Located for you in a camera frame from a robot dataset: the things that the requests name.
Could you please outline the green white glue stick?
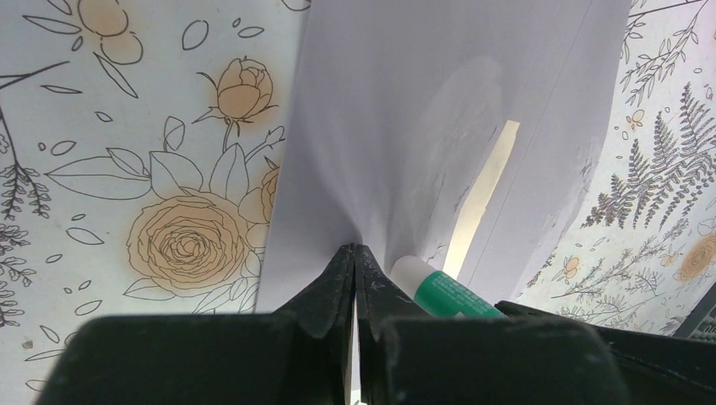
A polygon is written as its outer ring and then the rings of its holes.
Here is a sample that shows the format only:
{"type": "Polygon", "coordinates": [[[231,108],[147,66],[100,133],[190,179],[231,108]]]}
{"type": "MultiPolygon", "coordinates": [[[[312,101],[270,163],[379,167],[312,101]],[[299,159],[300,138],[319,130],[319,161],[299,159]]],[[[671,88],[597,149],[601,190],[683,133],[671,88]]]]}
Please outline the green white glue stick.
{"type": "Polygon", "coordinates": [[[403,256],[389,274],[418,306],[433,316],[503,318],[505,314],[417,256],[403,256]]]}

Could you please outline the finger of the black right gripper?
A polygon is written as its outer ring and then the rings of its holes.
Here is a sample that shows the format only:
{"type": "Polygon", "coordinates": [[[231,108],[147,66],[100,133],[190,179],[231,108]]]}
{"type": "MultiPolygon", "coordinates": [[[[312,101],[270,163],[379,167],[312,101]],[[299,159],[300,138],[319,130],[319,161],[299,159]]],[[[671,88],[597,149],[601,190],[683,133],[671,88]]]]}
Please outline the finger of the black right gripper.
{"type": "Polygon", "coordinates": [[[512,351],[497,404],[713,404],[715,346],[582,323],[512,351]]]}

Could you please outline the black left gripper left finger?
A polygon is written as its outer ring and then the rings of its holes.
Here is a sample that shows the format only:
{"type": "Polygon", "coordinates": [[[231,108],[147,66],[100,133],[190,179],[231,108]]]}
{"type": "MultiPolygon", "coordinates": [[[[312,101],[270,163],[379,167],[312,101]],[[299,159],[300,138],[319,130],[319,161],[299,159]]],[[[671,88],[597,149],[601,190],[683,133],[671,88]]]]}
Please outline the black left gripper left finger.
{"type": "Polygon", "coordinates": [[[355,248],[271,313],[105,316],[60,356],[40,404],[346,404],[355,248]]]}

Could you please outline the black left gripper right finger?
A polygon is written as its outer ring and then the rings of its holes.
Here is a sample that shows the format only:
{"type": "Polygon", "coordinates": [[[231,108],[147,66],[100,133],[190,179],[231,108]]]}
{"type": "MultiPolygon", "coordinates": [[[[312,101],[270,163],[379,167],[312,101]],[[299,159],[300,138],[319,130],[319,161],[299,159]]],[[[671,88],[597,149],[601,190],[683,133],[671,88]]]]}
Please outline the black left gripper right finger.
{"type": "Polygon", "coordinates": [[[361,397],[368,404],[627,404],[596,331],[555,317],[427,314],[355,249],[361,397]]]}

